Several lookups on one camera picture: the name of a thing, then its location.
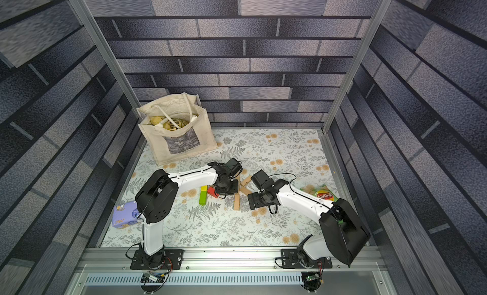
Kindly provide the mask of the natural wooden block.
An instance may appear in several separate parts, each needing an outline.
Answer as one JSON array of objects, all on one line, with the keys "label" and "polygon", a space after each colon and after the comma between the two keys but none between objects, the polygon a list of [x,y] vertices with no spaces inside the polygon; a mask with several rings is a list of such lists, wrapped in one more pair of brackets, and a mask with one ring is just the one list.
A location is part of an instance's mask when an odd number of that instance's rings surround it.
[{"label": "natural wooden block", "polygon": [[240,188],[240,191],[241,191],[243,194],[245,194],[246,196],[248,196],[249,194],[251,194],[251,193],[252,193],[252,192],[251,192],[249,189],[247,189],[246,187],[241,187],[241,188]]}]

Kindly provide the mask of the green wooden block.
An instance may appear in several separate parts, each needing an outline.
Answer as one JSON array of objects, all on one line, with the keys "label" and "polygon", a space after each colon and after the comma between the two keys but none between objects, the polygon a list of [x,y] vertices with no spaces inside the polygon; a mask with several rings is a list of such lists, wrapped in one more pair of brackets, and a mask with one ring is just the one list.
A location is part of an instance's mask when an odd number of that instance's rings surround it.
[{"label": "green wooden block", "polygon": [[206,191],[201,191],[200,192],[200,197],[199,197],[199,205],[200,206],[205,206],[207,204],[207,192]]}]

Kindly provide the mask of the natural block numbered 49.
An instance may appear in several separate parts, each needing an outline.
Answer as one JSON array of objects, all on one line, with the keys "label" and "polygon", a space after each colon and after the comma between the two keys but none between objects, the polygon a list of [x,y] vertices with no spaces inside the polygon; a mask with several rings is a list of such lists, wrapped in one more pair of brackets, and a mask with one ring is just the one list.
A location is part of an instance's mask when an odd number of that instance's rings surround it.
[{"label": "natural block numbered 49", "polygon": [[240,182],[240,184],[241,184],[241,186],[242,186],[242,187],[246,187],[246,186],[247,186],[247,184],[248,184],[250,181],[251,181],[251,176],[248,176],[247,178],[245,178],[244,180],[242,180],[242,181]]}]

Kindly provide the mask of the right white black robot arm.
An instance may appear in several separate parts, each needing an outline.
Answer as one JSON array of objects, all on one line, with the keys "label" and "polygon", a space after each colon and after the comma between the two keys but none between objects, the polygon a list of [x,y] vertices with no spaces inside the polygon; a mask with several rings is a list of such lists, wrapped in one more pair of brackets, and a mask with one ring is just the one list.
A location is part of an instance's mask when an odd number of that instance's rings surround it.
[{"label": "right white black robot arm", "polygon": [[370,232],[345,199],[328,201],[294,188],[281,178],[274,180],[263,170],[251,177],[257,192],[247,196],[251,210],[267,207],[276,214],[280,206],[308,217],[321,228],[321,235],[309,235],[297,246],[300,266],[311,268],[322,258],[334,257],[351,266],[370,239]]}]

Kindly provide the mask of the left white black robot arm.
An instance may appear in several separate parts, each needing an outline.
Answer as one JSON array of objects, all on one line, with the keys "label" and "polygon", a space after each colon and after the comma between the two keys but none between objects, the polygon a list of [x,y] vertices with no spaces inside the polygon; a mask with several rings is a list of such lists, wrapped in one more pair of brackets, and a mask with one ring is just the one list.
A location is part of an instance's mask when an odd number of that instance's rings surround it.
[{"label": "left white black robot arm", "polygon": [[210,185],[218,197],[234,196],[239,192],[237,177],[242,170],[241,162],[232,158],[227,163],[210,162],[182,173],[155,171],[135,197],[143,222],[144,253],[153,256],[164,249],[164,219],[170,214],[178,193]]}]

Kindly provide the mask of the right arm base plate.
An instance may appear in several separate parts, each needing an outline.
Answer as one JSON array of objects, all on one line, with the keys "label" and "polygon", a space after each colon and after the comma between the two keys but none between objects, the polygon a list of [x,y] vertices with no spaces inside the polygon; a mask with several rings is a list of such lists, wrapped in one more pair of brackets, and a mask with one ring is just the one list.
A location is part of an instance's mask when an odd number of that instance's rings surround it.
[{"label": "right arm base plate", "polygon": [[314,260],[299,248],[281,249],[280,254],[282,267],[285,269],[332,268],[332,261],[329,257]]}]

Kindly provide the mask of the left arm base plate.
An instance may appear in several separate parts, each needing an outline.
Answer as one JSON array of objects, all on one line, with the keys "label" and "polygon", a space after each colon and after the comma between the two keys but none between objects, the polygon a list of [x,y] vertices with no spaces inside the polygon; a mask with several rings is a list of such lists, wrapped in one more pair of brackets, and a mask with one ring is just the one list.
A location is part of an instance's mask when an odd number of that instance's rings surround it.
[{"label": "left arm base plate", "polygon": [[131,270],[158,270],[168,268],[179,270],[183,261],[184,250],[161,249],[156,254],[149,256],[143,249],[138,249],[131,259]]}]

